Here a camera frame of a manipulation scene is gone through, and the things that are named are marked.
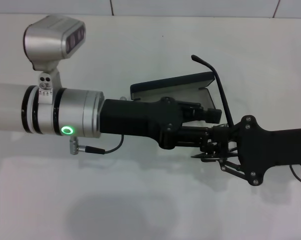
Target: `silver camera housing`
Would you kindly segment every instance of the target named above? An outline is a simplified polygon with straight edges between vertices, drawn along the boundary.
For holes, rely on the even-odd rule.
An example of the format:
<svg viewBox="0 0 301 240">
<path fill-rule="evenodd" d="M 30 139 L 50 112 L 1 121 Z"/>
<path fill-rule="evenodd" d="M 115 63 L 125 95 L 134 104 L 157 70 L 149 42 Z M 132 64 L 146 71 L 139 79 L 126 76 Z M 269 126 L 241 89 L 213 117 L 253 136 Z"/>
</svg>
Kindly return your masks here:
<svg viewBox="0 0 301 240">
<path fill-rule="evenodd" d="M 85 39 L 83 21 L 49 15 L 26 28 L 23 46 L 35 71 L 50 72 L 60 60 L 70 58 Z"/>
</svg>

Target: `white table surface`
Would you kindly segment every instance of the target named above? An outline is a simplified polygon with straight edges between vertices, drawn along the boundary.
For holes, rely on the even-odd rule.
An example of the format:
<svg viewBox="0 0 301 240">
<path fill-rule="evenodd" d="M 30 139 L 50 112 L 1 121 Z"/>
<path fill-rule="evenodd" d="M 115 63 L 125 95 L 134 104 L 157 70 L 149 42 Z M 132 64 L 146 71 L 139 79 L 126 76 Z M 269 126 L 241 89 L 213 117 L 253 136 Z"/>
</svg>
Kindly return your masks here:
<svg viewBox="0 0 301 240">
<path fill-rule="evenodd" d="M 0 14 L 1 83 L 36 84 L 22 39 L 41 17 Z M 131 84 L 206 71 L 196 54 L 217 69 L 234 122 L 301 128 L 301 19 L 77 18 L 86 43 L 60 63 L 64 87 L 128 98 Z M 288 166 L 252 187 L 194 153 L 128 136 L 113 154 L 72 156 L 65 137 L 0 131 L 0 240 L 301 240 L 301 184 Z"/>
</svg>

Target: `green led ring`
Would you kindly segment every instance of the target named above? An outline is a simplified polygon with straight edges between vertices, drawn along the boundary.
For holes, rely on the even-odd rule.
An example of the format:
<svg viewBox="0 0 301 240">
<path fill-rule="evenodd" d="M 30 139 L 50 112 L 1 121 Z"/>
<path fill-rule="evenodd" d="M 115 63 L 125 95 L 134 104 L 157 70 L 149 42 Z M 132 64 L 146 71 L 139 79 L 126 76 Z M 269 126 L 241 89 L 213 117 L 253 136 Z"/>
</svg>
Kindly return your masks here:
<svg viewBox="0 0 301 240">
<path fill-rule="evenodd" d="M 63 126 L 61 128 L 61 132 L 66 135 L 72 135 L 74 133 L 74 130 L 70 126 Z"/>
</svg>

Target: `screw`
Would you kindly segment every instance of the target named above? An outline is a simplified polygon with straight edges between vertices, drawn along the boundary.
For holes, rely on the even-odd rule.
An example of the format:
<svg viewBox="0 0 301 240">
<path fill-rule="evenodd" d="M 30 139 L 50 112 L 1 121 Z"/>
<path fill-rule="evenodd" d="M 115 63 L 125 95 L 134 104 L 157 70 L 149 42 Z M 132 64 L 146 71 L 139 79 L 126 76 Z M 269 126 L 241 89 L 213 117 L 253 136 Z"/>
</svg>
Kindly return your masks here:
<svg viewBox="0 0 301 240">
<path fill-rule="evenodd" d="M 40 86 L 41 89 L 45 89 L 46 88 L 46 84 L 43 83 L 43 82 L 41 84 L 39 84 L 39 86 Z"/>
</svg>

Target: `cable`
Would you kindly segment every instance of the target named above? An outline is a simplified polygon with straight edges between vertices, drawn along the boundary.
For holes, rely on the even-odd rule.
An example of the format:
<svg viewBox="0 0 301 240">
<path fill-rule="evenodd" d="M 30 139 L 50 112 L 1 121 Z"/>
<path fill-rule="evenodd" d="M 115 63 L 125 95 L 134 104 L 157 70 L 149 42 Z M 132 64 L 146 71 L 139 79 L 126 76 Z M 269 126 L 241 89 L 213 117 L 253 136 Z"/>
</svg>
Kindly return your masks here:
<svg viewBox="0 0 301 240">
<path fill-rule="evenodd" d="M 301 182 L 301 179 L 299 176 L 297 176 L 297 174 L 295 173 L 294 169 L 293 169 L 293 166 L 292 165 L 289 165 L 289 168 L 291 170 L 291 173 L 294 175 L 294 177 Z"/>
<path fill-rule="evenodd" d="M 224 89 L 223 89 L 223 86 L 222 86 L 222 83 L 221 83 L 221 79 L 220 79 L 217 71 L 215 70 L 215 68 L 213 68 L 212 65 L 210 65 L 208 62 L 204 61 L 203 59 L 199 58 L 196 55 L 192 55 L 191 59 L 193 61 L 199 63 L 199 64 L 202 64 L 202 65 L 206 66 L 207 68 L 209 68 L 214 73 L 215 78 L 216 78 L 216 82 L 217 82 L 217 86 L 218 86 L 218 90 L 219 90 L 219 93 L 220 93 L 221 102 L 222 102 L 222 105 L 224 107 L 225 116 L 226 116 L 226 119 L 227 119 L 228 126 L 230 128 L 233 127 L 234 126 L 233 118 L 232 118 L 232 115 L 231 115 L 229 105 L 227 103 L 227 99 L 226 99 L 226 96 L 225 96 L 225 93 L 224 93 Z"/>
<path fill-rule="evenodd" d="M 117 147 L 115 147 L 111 150 L 105 151 L 104 149 L 101 149 L 101 148 L 97 148 L 97 147 L 93 147 L 93 146 L 86 146 L 85 153 L 101 154 L 101 155 L 111 154 L 111 153 L 115 152 L 116 150 L 118 150 L 123 145 L 123 142 L 124 142 L 124 135 L 121 135 L 121 139 L 120 139 L 120 142 Z"/>
<path fill-rule="evenodd" d="M 237 150 L 237 146 L 236 147 L 233 147 L 233 148 L 231 148 L 230 150 L 229 150 L 229 152 L 234 152 L 234 151 L 236 151 Z"/>
<path fill-rule="evenodd" d="M 105 151 L 104 154 L 111 154 L 111 153 L 115 152 L 116 150 L 118 150 L 123 145 L 123 142 L 124 142 L 124 135 L 121 136 L 120 142 L 119 142 L 117 147 L 115 147 L 111 150 Z"/>
</svg>

